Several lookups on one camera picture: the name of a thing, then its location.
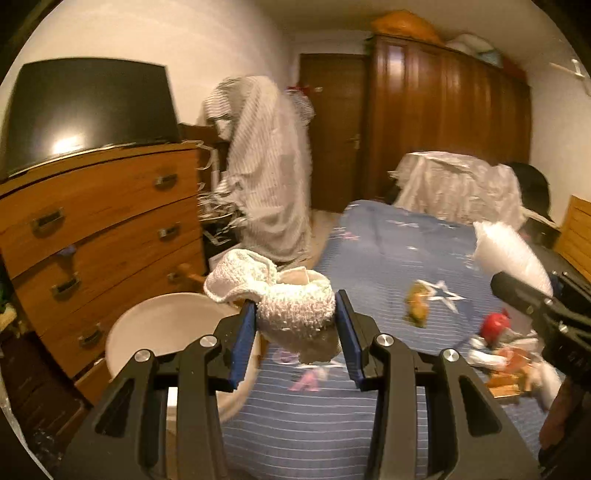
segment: red toy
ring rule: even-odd
[[[490,313],[482,322],[480,336],[491,346],[496,344],[497,339],[506,328],[511,328],[511,320],[502,313]]]

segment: white sheet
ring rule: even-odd
[[[471,224],[503,222],[519,230],[525,222],[521,191],[512,168],[448,152],[409,153],[396,169],[402,188],[394,206]]]
[[[244,248],[274,262],[304,255],[310,243],[311,158],[305,126],[290,98],[263,76],[224,80],[205,100],[209,121],[230,140],[228,201],[248,221]]]

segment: blue gripper pad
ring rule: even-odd
[[[256,335],[256,305],[247,301],[240,311],[240,317],[242,325],[232,349],[232,366],[228,376],[228,381],[234,389],[244,380],[246,367],[251,357],[252,344]]]
[[[335,324],[339,332],[340,345],[343,348],[349,378],[360,388],[365,377],[361,361],[362,350],[351,319],[351,315],[354,315],[355,312],[344,290],[339,290],[335,294],[335,300]]]

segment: wooden wardrobe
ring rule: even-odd
[[[407,38],[370,40],[360,194],[374,199],[406,153],[449,151],[491,165],[529,162],[530,87],[465,53]]]

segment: ceiling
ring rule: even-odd
[[[431,22],[444,40],[470,32],[525,63],[566,42],[531,0],[255,0],[291,33],[310,30],[370,30],[371,21],[407,9]]]

